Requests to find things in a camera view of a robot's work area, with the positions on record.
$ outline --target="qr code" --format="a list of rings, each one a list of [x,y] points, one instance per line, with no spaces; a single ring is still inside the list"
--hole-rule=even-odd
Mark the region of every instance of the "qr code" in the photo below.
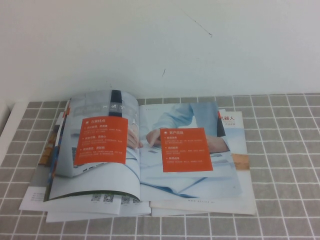
[[[137,199],[133,199],[132,201],[133,201],[134,204],[142,203],[142,201],[139,201],[139,200],[137,200]]]
[[[122,196],[121,198],[121,204],[128,204],[130,203],[130,197],[128,196]]]
[[[101,194],[93,194],[92,198],[91,198],[91,201],[99,202],[100,199],[101,199]]]
[[[103,197],[103,201],[107,203],[112,203],[114,201],[114,195],[113,194],[105,194]]]

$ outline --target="stack of magazines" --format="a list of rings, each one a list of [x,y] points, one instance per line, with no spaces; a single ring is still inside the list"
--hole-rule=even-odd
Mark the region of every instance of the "stack of magazines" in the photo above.
[[[139,105],[120,90],[74,96],[19,209],[46,222],[254,215],[242,113],[214,101]]]

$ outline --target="hand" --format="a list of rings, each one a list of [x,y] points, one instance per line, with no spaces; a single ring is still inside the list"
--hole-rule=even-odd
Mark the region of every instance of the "hand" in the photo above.
[[[228,146],[221,137],[206,135],[210,153],[223,153],[228,151]]]
[[[161,140],[160,140],[160,129],[155,129],[150,131],[146,136],[146,140],[149,143],[150,148],[153,145],[161,145]]]
[[[128,128],[126,146],[132,149],[141,148],[143,146],[135,132],[130,128]]]

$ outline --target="table surface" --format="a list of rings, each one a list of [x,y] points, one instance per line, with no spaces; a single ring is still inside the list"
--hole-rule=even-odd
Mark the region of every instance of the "table surface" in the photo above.
[[[205,213],[45,223],[19,211],[66,102],[30,102],[0,166],[1,240],[320,240],[320,93],[139,99],[205,102],[241,111],[257,215]]]

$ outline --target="orange text box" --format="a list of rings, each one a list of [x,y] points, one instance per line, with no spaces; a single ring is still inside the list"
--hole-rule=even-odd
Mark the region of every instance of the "orange text box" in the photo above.
[[[163,172],[212,171],[204,128],[161,128]]]
[[[97,116],[82,120],[74,165],[88,163],[126,164],[128,120]]]

